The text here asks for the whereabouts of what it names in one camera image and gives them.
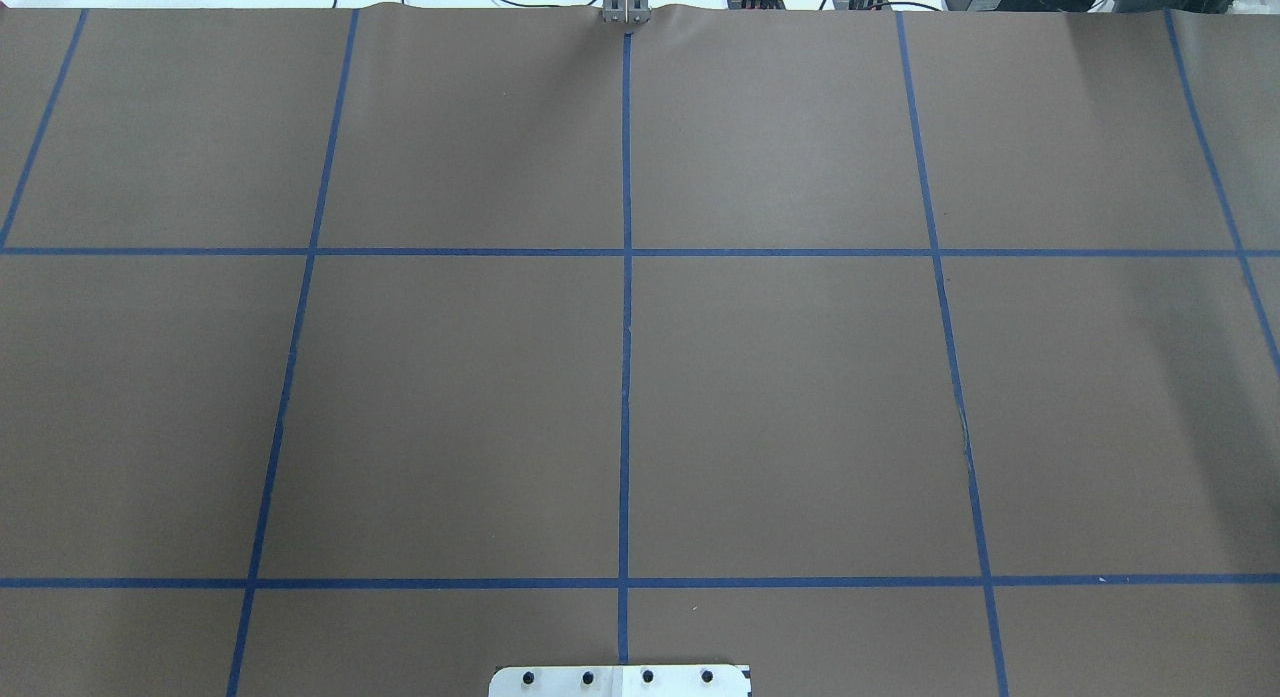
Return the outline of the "aluminium frame post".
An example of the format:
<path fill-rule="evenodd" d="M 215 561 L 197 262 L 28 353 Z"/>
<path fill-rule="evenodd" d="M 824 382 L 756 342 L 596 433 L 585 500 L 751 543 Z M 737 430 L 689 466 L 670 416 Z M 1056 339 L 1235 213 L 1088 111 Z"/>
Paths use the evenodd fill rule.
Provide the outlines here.
<path fill-rule="evenodd" d="M 607 24 L 644 24 L 652 18 L 650 0 L 602 0 Z"/>

